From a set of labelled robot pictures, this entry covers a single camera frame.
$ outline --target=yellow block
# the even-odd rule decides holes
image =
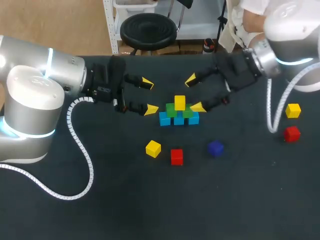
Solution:
[[[174,96],[174,110],[184,111],[186,110],[186,96]]]
[[[190,109],[193,112],[199,112],[199,113],[206,113],[207,111],[204,109],[204,107],[202,106],[202,102],[198,102],[195,105],[191,106]]]
[[[288,104],[285,110],[285,114],[288,119],[297,119],[301,113],[301,108],[298,103]]]
[[[145,147],[146,154],[153,158],[156,158],[161,152],[161,144],[151,140],[149,144]]]

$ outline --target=black table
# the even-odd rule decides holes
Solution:
[[[106,63],[108,57],[86,57]],[[128,98],[165,109],[174,95],[188,103],[214,94],[217,76],[194,88],[184,81],[212,64],[210,56],[128,57],[129,73],[155,83],[152,91],[130,85]],[[299,119],[282,118],[279,133],[266,126],[266,81],[260,80],[200,115],[200,125],[160,127],[158,114],[116,113],[105,103],[82,103],[73,126],[93,161],[95,179],[76,201],[58,200],[23,175],[0,171],[0,236],[3,240],[306,240],[320,238],[319,93],[293,92]],[[286,86],[273,84],[273,107]],[[47,157],[20,165],[60,194],[81,192],[88,166],[67,129],[67,99]],[[285,127],[301,139],[285,143]],[[150,140],[162,144],[154,159]],[[220,140],[219,158],[207,143]],[[182,147],[184,166],[170,165],[170,150]]]

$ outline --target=cube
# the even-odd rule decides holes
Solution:
[[[182,117],[184,119],[189,119],[194,116],[194,112],[190,109],[191,104],[186,104],[185,105],[185,110],[182,112]]]
[[[300,139],[301,133],[296,126],[287,127],[284,131],[284,140],[293,143]]]
[[[219,141],[213,141],[208,144],[208,152],[215,158],[219,157],[224,152],[224,146]]]
[[[199,124],[199,113],[193,112],[193,116],[188,119],[189,125],[197,125]]]
[[[145,147],[146,154],[150,155],[153,158],[156,158],[161,152],[161,144],[156,141],[151,140],[148,145]]]
[[[184,153],[182,149],[171,150],[171,165],[182,166],[184,164]]]
[[[297,119],[301,113],[301,108],[298,103],[288,104],[285,110],[285,114],[288,119]]]
[[[182,117],[181,111],[178,111],[177,116],[173,119],[173,124],[176,126],[185,125],[185,119]]]
[[[171,119],[167,116],[167,113],[165,111],[159,112],[159,120],[161,127],[171,125]]]
[[[168,118],[175,118],[178,114],[178,112],[175,110],[175,104],[174,103],[167,103],[165,105],[165,111]]]
[[[186,110],[186,96],[174,96],[174,110],[184,111]]]

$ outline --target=cardboard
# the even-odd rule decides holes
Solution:
[[[133,48],[126,45],[123,41],[120,41],[118,44],[118,48],[119,48],[119,55],[130,55],[130,53],[133,52]],[[136,56],[141,55],[141,51],[138,50],[136,51]]]
[[[174,44],[167,46],[163,49],[159,49],[156,51],[158,55],[179,55],[180,54],[180,47],[179,42],[176,41]]]
[[[202,54],[203,46],[203,40],[180,41],[180,54]]]

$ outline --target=metal shelf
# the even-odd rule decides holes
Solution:
[[[171,0],[159,0],[155,8],[157,14],[168,15]],[[177,40],[193,40],[216,38],[224,0],[195,0],[191,9],[184,12],[183,22],[177,34]],[[171,19],[178,25],[182,5],[175,2],[171,13]],[[114,39],[120,41],[120,26],[122,21],[117,15],[114,21]]]

